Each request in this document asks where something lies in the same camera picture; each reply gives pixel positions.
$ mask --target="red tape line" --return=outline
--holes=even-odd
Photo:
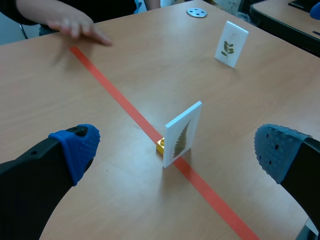
[[[157,130],[144,118],[144,116],[141,115],[141,113],[128,101],[128,99],[126,99],[126,97],[123,96],[122,93],[96,68],[96,66],[90,62],[79,48],[74,46],[70,48],[70,51],[154,143],[162,139],[161,134],[157,132]],[[173,164],[241,239],[259,239],[257,235],[244,223],[244,221],[241,220],[241,218],[182,157],[179,157],[175,162],[173,162]]]

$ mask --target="green leaf illustration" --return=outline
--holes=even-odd
[[[224,41],[224,45],[223,45],[223,48],[224,48],[224,51],[222,51],[221,53],[222,53],[222,55],[223,56],[226,56],[226,58],[228,58],[228,54],[233,54],[234,53],[234,49],[233,48],[231,48],[231,47],[233,47],[234,45],[233,44],[228,44],[228,42],[227,41]]]
[[[173,154],[174,158],[178,156],[187,146],[187,129],[188,129],[189,123],[190,123],[190,120],[182,130],[178,140],[175,143],[174,154]]]

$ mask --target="round metal disc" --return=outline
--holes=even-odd
[[[194,18],[205,18],[208,15],[206,10],[197,7],[189,8],[186,13]]]

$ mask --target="person's hand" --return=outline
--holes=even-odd
[[[70,17],[64,17],[60,21],[49,21],[47,25],[61,33],[70,36],[73,39],[78,39],[81,35],[95,39],[98,42],[110,46],[112,43],[107,36],[99,31],[94,22],[83,12]]]

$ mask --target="blue rubber gripper pad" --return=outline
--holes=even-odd
[[[320,20],[320,2],[313,6],[313,8],[310,11],[310,17],[312,17],[313,19]]]
[[[85,173],[89,161],[96,156],[100,142],[99,130],[90,124],[81,124],[79,127],[87,127],[85,136],[77,136],[66,130],[51,133],[50,138],[60,142],[65,162],[68,166],[73,186],[76,186]]]
[[[288,127],[266,124],[255,133],[254,149],[262,169],[277,184],[285,178],[302,142],[311,136]]]

